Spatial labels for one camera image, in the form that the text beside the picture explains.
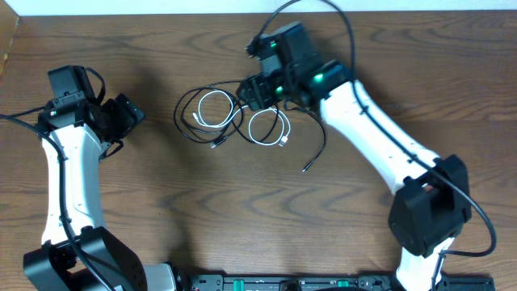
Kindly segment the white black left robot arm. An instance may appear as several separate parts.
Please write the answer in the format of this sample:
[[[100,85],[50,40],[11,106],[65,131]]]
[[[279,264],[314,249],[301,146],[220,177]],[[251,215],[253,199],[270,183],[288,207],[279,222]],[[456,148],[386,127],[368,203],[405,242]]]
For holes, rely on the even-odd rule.
[[[48,164],[48,215],[41,246],[24,255],[23,270],[38,290],[177,290],[170,264],[143,264],[107,228],[99,164],[145,114],[123,94],[95,92],[92,73],[80,65],[48,72],[54,97],[36,123]]]

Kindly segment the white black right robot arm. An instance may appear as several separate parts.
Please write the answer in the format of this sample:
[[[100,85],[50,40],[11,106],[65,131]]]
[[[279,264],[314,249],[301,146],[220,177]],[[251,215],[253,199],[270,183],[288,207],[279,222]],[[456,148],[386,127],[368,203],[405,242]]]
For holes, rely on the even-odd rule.
[[[404,132],[346,66],[322,60],[302,23],[260,34],[246,51],[261,71],[241,83],[237,96],[253,110],[292,98],[339,131],[394,195],[388,224],[402,247],[397,283],[404,290],[437,287],[439,254],[472,217],[465,164],[455,155],[441,158]]]

